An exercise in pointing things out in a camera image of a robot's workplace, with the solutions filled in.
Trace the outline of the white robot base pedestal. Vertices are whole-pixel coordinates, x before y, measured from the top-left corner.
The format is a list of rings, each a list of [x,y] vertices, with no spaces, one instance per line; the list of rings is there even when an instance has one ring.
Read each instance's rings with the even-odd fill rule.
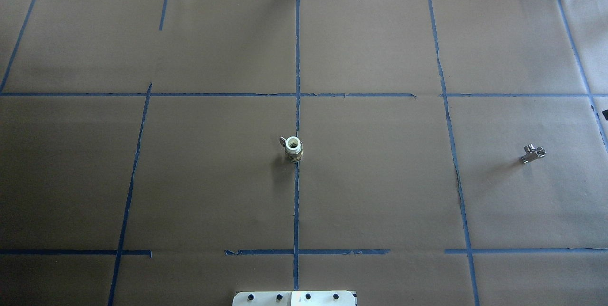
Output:
[[[241,291],[233,306],[356,306],[356,293],[347,290]]]

